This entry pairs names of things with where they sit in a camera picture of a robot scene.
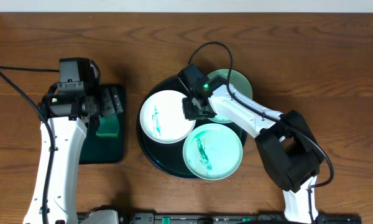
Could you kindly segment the white plate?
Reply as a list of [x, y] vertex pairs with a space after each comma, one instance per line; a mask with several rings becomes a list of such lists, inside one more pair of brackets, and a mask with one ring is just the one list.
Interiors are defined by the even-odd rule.
[[143, 132], [155, 142], [173, 144], [185, 139], [196, 121], [183, 113], [182, 99], [187, 96], [175, 90], [158, 91], [144, 101], [139, 121]]

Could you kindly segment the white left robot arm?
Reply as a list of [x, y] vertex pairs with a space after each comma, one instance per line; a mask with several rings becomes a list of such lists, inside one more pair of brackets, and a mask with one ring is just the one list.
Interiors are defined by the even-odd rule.
[[39, 103], [41, 154], [24, 223], [79, 223], [81, 164], [111, 164], [124, 157], [126, 92], [122, 85], [55, 83]]

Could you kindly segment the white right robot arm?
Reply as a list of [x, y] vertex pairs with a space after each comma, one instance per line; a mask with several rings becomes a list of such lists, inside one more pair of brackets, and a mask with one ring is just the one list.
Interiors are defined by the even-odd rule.
[[314, 223], [318, 216], [314, 191], [324, 157], [304, 117], [291, 110], [283, 114], [244, 96], [224, 78], [181, 78], [188, 95], [182, 100], [186, 119], [225, 116], [256, 142], [264, 169], [283, 190], [285, 218]]

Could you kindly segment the light green plate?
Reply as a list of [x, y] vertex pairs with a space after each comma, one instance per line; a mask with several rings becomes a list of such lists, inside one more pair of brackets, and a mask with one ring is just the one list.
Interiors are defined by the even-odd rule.
[[[219, 69], [215, 70], [209, 74], [207, 74], [207, 77], [209, 79], [213, 79], [217, 76], [223, 77], [227, 79], [228, 77], [228, 69]], [[231, 71], [231, 77], [230, 77], [230, 84], [234, 86], [234, 88], [237, 89], [240, 93], [242, 93], [244, 96], [252, 99], [253, 92], [252, 87], [249, 82], [249, 80], [240, 72], [232, 70]], [[214, 118], [210, 118], [211, 121], [214, 121], [216, 123], [226, 124], [226, 123], [232, 123], [230, 119], [227, 119], [225, 116], [216, 115]]]
[[231, 128], [218, 123], [195, 128], [183, 145], [183, 160], [187, 168], [205, 180], [230, 176], [240, 166], [242, 155], [239, 136]]

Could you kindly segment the light green back plate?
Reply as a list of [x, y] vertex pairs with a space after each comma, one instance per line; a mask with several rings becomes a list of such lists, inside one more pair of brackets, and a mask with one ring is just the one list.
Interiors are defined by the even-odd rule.
[[[227, 79], [228, 77], [228, 69], [219, 69], [215, 70], [209, 74], [207, 74], [207, 77], [209, 79], [213, 79], [217, 76], [223, 77]], [[242, 93], [244, 96], [252, 99], [253, 92], [252, 87], [249, 82], [249, 80], [240, 72], [232, 70], [231, 71], [231, 77], [230, 77], [230, 84], [234, 86], [234, 88], [237, 89], [240, 93]], [[227, 119], [225, 116], [216, 115], [214, 118], [210, 118], [211, 121], [214, 121], [216, 123], [226, 124], [226, 123], [232, 123], [230, 119]]]

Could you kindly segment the light green front plate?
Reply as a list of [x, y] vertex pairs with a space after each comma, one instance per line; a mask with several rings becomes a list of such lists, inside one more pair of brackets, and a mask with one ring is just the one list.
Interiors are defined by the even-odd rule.
[[205, 180], [230, 176], [240, 166], [242, 155], [239, 136], [231, 128], [218, 123], [195, 128], [183, 145], [183, 160], [187, 168]]

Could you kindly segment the green sponge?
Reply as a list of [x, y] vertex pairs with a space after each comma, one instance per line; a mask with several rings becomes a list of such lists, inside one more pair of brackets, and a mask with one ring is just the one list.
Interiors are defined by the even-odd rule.
[[110, 115], [99, 120], [96, 135], [100, 138], [116, 138], [120, 132], [120, 124], [117, 116]]

